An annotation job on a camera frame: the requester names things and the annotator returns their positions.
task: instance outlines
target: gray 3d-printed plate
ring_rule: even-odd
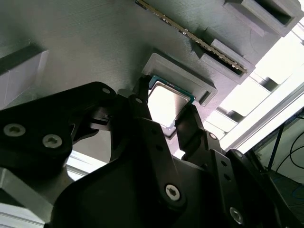
[[[152,53],[142,73],[157,75],[168,82],[188,91],[196,97],[200,105],[205,106],[216,94],[215,86],[175,60],[161,53]]]
[[[261,36],[270,32],[284,37],[304,16],[294,0],[227,0],[225,8]]]
[[[217,69],[223,75],[235,81],[239,85],[256,68],[253,64],[251,64],[249,61],[247,61],[237,52],[235,52],[234,50],[229,48],[226,44],[224,44],[224,42],[222,41],[224,40],[224,38],[222,38],[216,32],[212,31],[210,28],[202,32],[202,34],[200,34],[199,37],[202,38],[207,44],[209,44],[210,46],[216,48],[218,51],[223,53],[225,56],[238,62],[243,68],[247,70],[247,73],[237,71],[235,68],[232,68],[225,62],[220,62],[218,58],[213,58],[212,56],[210,56],[209,53],[206,52],[204,49],[202,49],[198,44],[196,43],[192,44],[193,45],[192,52],[195,53],[195,55],[197,55],[197,57],[201,61],[201,64],[205,65],[206,67],[212,67],[214,69]]]

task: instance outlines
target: bright light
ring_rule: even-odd
[[[173,92],[169,87],[159,83],[149,95],[148,107],[155,122],[170,127],[188,101],[184,95]]]
[[[185,152],[184,151],[181,151],[180,149],[178,149],[173,156],[181,159],[183,156],[184,156]]]
[[[242,137],[261,118],[271,112],[280,102],[288,97],[302,83],[304,83],[304,65],[282,83],[268,98],[266,98],[255,110],[253,110],[242,122],[240,122],[231,132],[221,139],[220,143],[225,150],[236,140]]]
[[[217,110],[211,113],[211,115],[206,119],[206,121],[225,132],[231,131],[231,129],[237,125],[237,122],[231,120],[230,118],[228,118]]]
[[[300,39],[290,32],[259,61],[255,73],[262,78],[269,77],[280,85],[303,63],[304,46]]]
[[[220,104],[220,107],[226,110],[235,111],[242,116],[247,116],[263,100],[265,100],[269,94],[270,92],[268,90],[252,78],[248,77],[226,97],[226,99]]]

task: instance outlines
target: black plastic part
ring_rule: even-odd
[[[270,157],[270,160],[269,160],[269,163],[268,163],[267,170],[271,170],[271,167],[272,167],[272,165],[274,163],[276,151],[277,151],[277,148],[279,146],[283,130],[284,130],[284,123],[279,128],[279,133],[277,134],[277,137],[276,137],[275,146],[274,146],[274,149],[273,149],[273,151],[271,153],[271,157]]]
[[[303,228],[301,222],[288,208],[269,175],[263,172],[264,169],[257,169],[260,165],[253,165],[247,156],[238,157],[234,149],[229,150],[226,156],[232,163],[243,204],[252,225],[272,228]],[[251,160],[254,163],[259,162],[257,159]]]
[[[135,153],[122,156],[70,185],[54,206],[50,227],[207,227],[203,170],[174,160],[187,195],[187,207],[173,217],[170,211],[160,210],[159,205],[152,203],[153,189],[142,184],[150,181],[149,177],[138,173],[137,163]]]
[[[133,89],[133,92],[137,95],[138,98],[142,99],[145,102],[148,102],[149,98],[149,82],[151,81],[150,75],[144,75],[140,77]]]
[[[103,88],[110,93],[103,93]],[[72,144],[96,134],[85,123],[86,115],[99,106],[112,105],[115,96],[113,89],[95,82],[2,110],[0,129],[10,123],[21,124],[26,132],[20,137],[8,137],[0,131],[0,167],[35,176],[59,172],[72,151]],[[62,145],[46,148],[42,139],[48,134],[58,135]]]
[[[245,216],[237,183],[230,160],[223,154],[219,140],[205,131],[198,111],[194,105],[188,106],[176,121],[180,149],[185,151],[183,160],[204,168],[209,194],[215,194],[210,204],[208,217],[216,214],[220,218],[214,221],[214,227],[223,223],[237,225],[230,215],[230,208],[236,208],[243,215],[242,224],[248,223]]]

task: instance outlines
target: gray plastic holder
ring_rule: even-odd
[[[205,106],[217,93],[215,86],[203,76],[186,69],[172,58],[162,53],[152,53],[142,70],[145,75],[157,75],[168,82],[188,91]]]
[[[214,58],[200,47],[198,44],[193,43],[192,52],[200,59],[201,64],[205,65],[206,67],[211,67],[225,75],[226,77],[230,78],[231,80],[235,81],[238,84],[241,84],[256,68],[253,64],[248,62],[242,56],[240,56],[237,52],[230,49],[220,40],[224,40],[221,38],[217,33],[212,31],[211,29],[206,29],[202,34],[199,36],[202,38],[207,44],[216,48],[218,51],[226,55],[227,57],[231,58],[232,60],[239,63],[243,68],[247,70],[246,73],[241,71],[237,71],[237,69],[225,64],[224,62],[220,61],[218,58]]]
[[[0,59],[0,109],[35,83],[47,58],[48,50],[28,46]]]
[[[297,0],[226,0],[224,7],[260,36],[286,36],[304,13]]]

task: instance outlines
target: black mechanical arm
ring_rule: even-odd
[[[49,228],[302,228],[254,154],[223,151],[195,106],[176,120],[182,160],[151,120],[149,76],[130,96],[90,83],[0,112],[0,188]],[[111,132],[111,161],[73,182],[76,142]]]

